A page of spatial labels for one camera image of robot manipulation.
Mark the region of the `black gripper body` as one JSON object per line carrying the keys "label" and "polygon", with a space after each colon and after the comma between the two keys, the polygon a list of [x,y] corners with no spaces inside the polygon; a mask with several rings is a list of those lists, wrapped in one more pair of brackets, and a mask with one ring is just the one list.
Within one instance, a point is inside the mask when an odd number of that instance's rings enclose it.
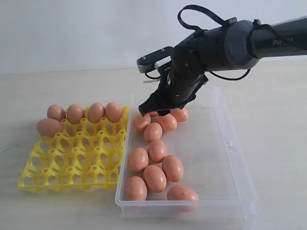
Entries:
{"label": "black gripper body", "polygon": [[196,98],[197,91],[208,82],[204,73],[182,73],[172,65],[152,94],[169,94],[171,109],[184,107]]}

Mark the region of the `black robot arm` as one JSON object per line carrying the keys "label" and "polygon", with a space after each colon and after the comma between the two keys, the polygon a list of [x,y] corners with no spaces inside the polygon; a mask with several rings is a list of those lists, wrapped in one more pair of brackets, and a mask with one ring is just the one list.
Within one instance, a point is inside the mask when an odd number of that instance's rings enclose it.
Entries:
{"label": "black robot arm", "polygon": [[266,57],[299,56],[307,53],[307,19],[301,17],[268,25],[236,18],[226,26],[193,32],[176,46],[166,46],[137,60],[141,73],[159,72],[159,85],[139,106],[142,115],[164,116],[196,98],[208,82],[206,73],[250,71]]}

